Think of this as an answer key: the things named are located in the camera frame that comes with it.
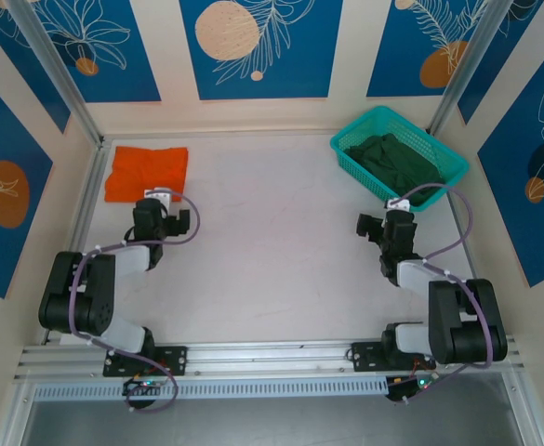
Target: beige circle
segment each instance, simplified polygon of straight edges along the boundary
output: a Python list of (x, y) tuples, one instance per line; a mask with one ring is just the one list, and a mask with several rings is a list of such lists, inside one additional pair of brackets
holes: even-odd
[(393, 3), (398, 9), (408, 9), (416, 3), (416, 0), (395, 0)]
[(249, 54), (259, 43), (259, 27), (238, 3), (212, 3), (195, 22), (197, 42), (212, 59), (234, 60)]
[(252, 72), (251, 79), (255, 82), (260, 81), (261, 79), (263, 79), (263, 73), (260, 71)]
[[(39, 0), (28, 0), (28, 3), (35, 3)], [(5, 4), (5, 0), (0, 0), (0, 8), (1, 9), (7, 9), (7, 5)]]

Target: vertical metal post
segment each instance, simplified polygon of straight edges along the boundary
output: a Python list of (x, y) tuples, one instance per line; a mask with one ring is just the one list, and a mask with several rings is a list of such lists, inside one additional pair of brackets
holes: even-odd
[(98, 148), (102, 141), (98, 126), (90, 115), (84, 98), (69, 75), (57, 49), (53, 46), (44, 26), (33, 11), (32, 4), (26, 0), (6, 0), (6, 4), (9, 13), (45, 69), (46, 74), (59, 91), (69, 110), (79, 121), (86, 137)]
[(497, 33), (498, 27), (513, 4), (513, 0), (484, 0), (489, 2), (468, 48), (454, 71), (449, 84), (445, 88), (441, 103), (431, 119), (428, 132), (438, 136), (447, 122), (449, 115), (457, 106), (459, 98), (468, 86), (484, 53)]

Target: wall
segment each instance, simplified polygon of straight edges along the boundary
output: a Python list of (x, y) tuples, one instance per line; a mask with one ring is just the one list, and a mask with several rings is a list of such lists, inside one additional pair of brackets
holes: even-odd
[[(162, 102), (89, 104), (89, 109), (107, 134), (338, 128), (375, 104), (389, 105), (425, 126), (436, 111), (440, 96), (365, 97), (390, 4), (390, 0), (344, 0), (327, 99), (201, 101), (179, 2), (133, 0)], [(323, 3), (318, 3), (315, 7), (322, 6)]]
[[(515, 336), (544, 405), (544, 282), (528, 286), (477, 156), (543, 60), (544, 2), (468, 125), (456, 111), (439, 138), (471, 163), (459, 188), (474, 203), (475, 226), (469, 239), (472, 260), (477, 273), (495, 285), (505, 328)], [(514, 148), (506, 149), (512, 157)]]
[[(63, 1), (73, 5), (73, 0)], [(485, 5), (484, 0), (443, 1), (451, 5), (452, 20), (464, 7)], [(99, 16), (95, 9), (100, 5), (101, 19), (109, 22), (93, 21), (90, 29), (97, 37), (89, 37), (88, 33), (83, 36), (84, 43), (79, 43), (80, 39), (70, 40), (69, 46), (64, 45), (62, 39), (66, 32), (76, 34), (68, 24), (70, 20), (61, 17), (62, 14), (49, 17), (44, 12), (48, 8), (45, 2), (31, 3), (101, 131), (107, 135), (339, 128), (379, 104), (394, 108), (424, 127), (436, 111), (448, 79), (447, 73), (443, 76), (440, 72), (446, 68), (440, 58), (441, 50), (435, 49), (429, 32), (421, 30), (420, 11), (414, 11), (414, 2), (408, 0), (275, 3), (130, 0), (132, 10), (128, 2), (75, 2), (71, 14), (77, 14), (77, 18), (73, 21), (83, 21), (86, 17), (91, 18), (86, 19), (89, 23)], [(227, 60), (227, 67), (232, 67), (238, 59), (224, 51), (240, 52), (242, 46), (249, 44), (249, 35), (241, 34), (246, 40), (236, 43), (238, 50), (233, 45), (217, 54), (214, 54), (216, 51), (208, 53), (201, 41), (197, 44), (196, 23), (212, 4), (231, 7), (231, 10), (249, 8), (252, 14), (239, 18), (246, 20), (245, 27), (252, 17), (263, 20), (261, 10), (255, 12), (254, 9), (260, 5), (267, 8), (265, 11), (272, 5), (283, 13), (294, 7), (305, 14), (302, 18), (296, 18), (295, 14), (290, 19), (274, 22), (273, 31), (281, 31), (274, 34), (277, 40), (274, 42), (272, 37), (266, 55), (262, 56), (270, 58), (263, 68), (251, 60), (253, 66), (247, 67), (248, 72), (235, 72), (232, 80), (214, 86), (219, 76), (216, 70), (212, 71), (216, 60)], [(82, 7), (90, 12), (81, 13)], [(219, 14), (207, 23), (209, 29), (204, 28), (205, 33), (211, 29), (219, 32), (209, 36), (210, 45), (232, 34), (220, 28), (225, 20), (224, 14)], [(458, 37), (459, 40), (463, 37), (464, 43), (468, 41), (478, 21), (476, 16), (470, 29), (460, 31), (460, 36), (452, 35), (452, 45)], [(259, 33), (264, 35), (259, 22), (258, 26)], [(289, 33), (290, 45), (287, 43)], [(103, 51), (104, 45), (109, 45), (109, 52)], [(321, 65), (329, 70), (321, 70)], [(242, 83), (229, 87), (239, 75), (245, 76)], [(328, 85), (315, 89), (320, 76), (328, 79)], [(372, 77), (375, 84), (369, 88)], [(208, 85), (204, 85), (205, 78), (211, 81)]]
[(54, 255), (66, 246), (93, 148), (73, 120), (61, 134), (1, 47), (0, 97), (52, 160), (17, 270), (6, 298), (0, 298), (1, 405), (21, 347), (38, 341), (38, 305)]

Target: black mounting bracket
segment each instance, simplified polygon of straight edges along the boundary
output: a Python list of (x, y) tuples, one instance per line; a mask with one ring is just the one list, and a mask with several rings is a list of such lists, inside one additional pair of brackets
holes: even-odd
[(403, 353), (395, 342), (395, 327), (390, 323), (381, 335), (380, 341), (355, 342), (352, 344), (352, 357), (355, 372), (393, 372), (413, 370), (415, 363), (421, 362), (425, 369), (434, 370), (437, 364), (419, 353)]
[[(173, 376), (184, 376), (187, 366), (187, 348), (183, 346), (159, 346), (153, 348), (148, 357), (170, 369)], [(127, 356), (106, 353), (102, 374), (105, 377), (165, 376), (160, 369), (152, 368), (143, 361), (133, 360)]]

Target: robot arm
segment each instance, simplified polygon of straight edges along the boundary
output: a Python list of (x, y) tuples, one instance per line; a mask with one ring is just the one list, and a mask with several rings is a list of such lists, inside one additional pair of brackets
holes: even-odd
[[(136, 203), (133, 210), (134, 241), (163, 240), (168, 236), (185, 234), (190, 227), (188, 210), (179, 218), (169, 216), (160, 200), (146, 198)], [(125, 277), (155, 268), (162, 258), (162, 245), (130, 246), (114, 255), (92, 258), (83, 271), (77, 289), (74, 309), (75, 327), (104, 344), (152, 358), (153, 337), (149, 329), (118, 317), (114, 311), (117, 283)], [(81, 253), (61, 252), (55, 257), (38, 311), (40, 324), (49, 329), (69, 334), (69, 302), (73, 275), (82, 260)]]
[[(471, 302), (457, 283), (423, 266), (423, 259), (414, 253), (416, 228), (414, 215), (402, 209), (389, 210), (384, 219), (361, 214), (356, 227), (358, 235), (381, 249), (381, 273), (394, 285), (428, 300), (428, 325), (388, 325), (382, 336), (386, 356), (427, 355), (441, 364), (485, 361), (484, 332)], [(486, 318), (493, 361), (502, 361), (507, 355), (507, 338), (493, 285), (485, 279), (465, 283)]]

